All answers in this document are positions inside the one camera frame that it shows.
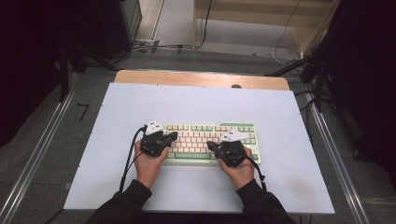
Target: metal rail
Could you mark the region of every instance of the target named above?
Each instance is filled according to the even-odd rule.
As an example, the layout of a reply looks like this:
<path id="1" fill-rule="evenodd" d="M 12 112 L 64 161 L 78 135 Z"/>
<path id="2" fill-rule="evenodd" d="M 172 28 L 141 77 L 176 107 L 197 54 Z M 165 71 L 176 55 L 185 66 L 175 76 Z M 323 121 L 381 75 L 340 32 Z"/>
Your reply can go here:
<path id="1" fill-rule="evenodd" d="M 14 218 L 14 215 L 17 212 L 23 196 L 28 190 L 32 179 L 35 176 L 35 172 L 37 171 L 40 162 L 43 160 L 47 152 L 51 139 L 55 134 L 56 130 L 58 129 L 58 126 L 61 123 L 62 118 L 64 117 L 64 113 L 67 107 L 69 107 L 70 101 L 73 98 L 74 92 L 76 90 L 78 80 L 78 75 L 74 73 L 71 78 L 70 92 L 66 95 L 64 101 L 57 105 L 49 121 L 49 124 L 47 125 L 45 131 L 41 135 L 40 140 L 35 146 L 35 150 L 33 151 L 32 156 L 26 163 L 20 177 L 15 182 L 14 186 L 12 187 L 10 193 L 7 196 L 5 204 L 1 208 L 0 223 L 9 224 L 11 223 L 12 218 Z"/>
<path id="2" fill-rule="evenodd" d="M 306 99 L 308 102 L 313 99 L 312 94 L 307 94 Z M 332 161 L 332 166 L 334 167 L 335 173 L 337 174 L 338 180 L 340 181 L 341 187 L 343 188 L 344 194 L 346 195 L 346 201 L 349 204 L 350 210 L 356 223 L 359 224 L 370 224 L 370 220 L 363 208 L 361 203 L 361 198 L 355 189 L 355 186 L 349 176 L 346 166 L 344 165 L 343 159 L 338 153 L 338 148 L 332 139 L 329 128 L 326 124 L 325 118 L 315 105 L 312 106 L 312 114 L 314 116 L 315 122 L 318 125 L 320 135 L 323 139 L 324 145 L 329 153 L 330 160 Z"/>

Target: space bar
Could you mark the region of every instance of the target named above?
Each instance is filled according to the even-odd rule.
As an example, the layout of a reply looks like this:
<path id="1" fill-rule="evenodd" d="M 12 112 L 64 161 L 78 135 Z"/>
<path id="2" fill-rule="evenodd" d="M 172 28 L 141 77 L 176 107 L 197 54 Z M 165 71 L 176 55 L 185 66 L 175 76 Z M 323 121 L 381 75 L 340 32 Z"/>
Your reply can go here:
<path id="1" fill-rule="evenodd" d="M 175 159 L 210 160 L 210 154 L 205 154 L 205 153 L 175 153 Z"/>

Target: wooden desk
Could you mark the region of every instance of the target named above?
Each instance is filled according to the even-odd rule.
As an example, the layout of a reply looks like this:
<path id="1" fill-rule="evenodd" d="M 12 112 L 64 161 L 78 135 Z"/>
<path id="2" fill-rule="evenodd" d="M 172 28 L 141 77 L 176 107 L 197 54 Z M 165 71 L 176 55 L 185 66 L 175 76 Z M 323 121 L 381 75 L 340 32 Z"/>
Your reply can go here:
<path id="1" fill-rule="evenodd" d="M 283 77 L 252 77 L 220 73 L 122 70 L 117 73 L 114 82 L 226 88 L 237 84 L 243 89 L 289 90 L 288 81 Z"/>
<path id="2" fill-rule="evenodd" d="M 192 21 L 192 46 L 195 47 L 196 20 L 206 19 L 210 0 L 194 0 Z M 209 19 L 214 21 L 238 21 L 285 26 L 300 52 L 307 54 L 318 43 L 322 32 L 332 21 L 339 0 L 213 0 Z"/>

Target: black sleeve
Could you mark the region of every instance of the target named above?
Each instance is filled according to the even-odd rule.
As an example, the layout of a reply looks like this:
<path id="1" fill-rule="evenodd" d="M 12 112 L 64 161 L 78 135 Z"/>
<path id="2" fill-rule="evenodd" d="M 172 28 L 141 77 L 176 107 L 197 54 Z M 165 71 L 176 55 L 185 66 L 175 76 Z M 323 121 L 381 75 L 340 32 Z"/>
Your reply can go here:
<path id="1" fill-rule="evenodd" d="M 270 192 L 264 192 L 255 179 L 237 190 L 236 193 L 245 206 L 242 212 L 251 223 L 295 223 L 288 216 L 277 197 Z"/>
<path id="2" fill-rule="evenodd" d="M 100 206 L 86 223 L 134 223 L 133 219 L 142 213 L 142 206 L 150 196 L 151 191 L 148 188 L 133 180 L 127 190 L 114 194 L 113 198 Z"/>

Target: white table surface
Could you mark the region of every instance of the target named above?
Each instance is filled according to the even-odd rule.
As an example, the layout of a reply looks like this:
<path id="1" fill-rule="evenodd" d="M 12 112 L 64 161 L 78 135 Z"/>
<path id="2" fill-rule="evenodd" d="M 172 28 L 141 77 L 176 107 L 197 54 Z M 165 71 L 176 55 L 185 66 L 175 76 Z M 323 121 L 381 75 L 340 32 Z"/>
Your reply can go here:
<path id="1" fill-rule="evenodd" d="M 292 91 L 130 83 L 109 85 L 64 209 L 97 209 L 118 191 L 134 134 L 150 119 L 254 123 L 267 188 L 286 211 L 334 213 Z M 125 188 L 133 178 L 134 167 Z M 218 166 L 163 165 L 151 190 L 147 211 L 240 213 L 243 208 Z"/>

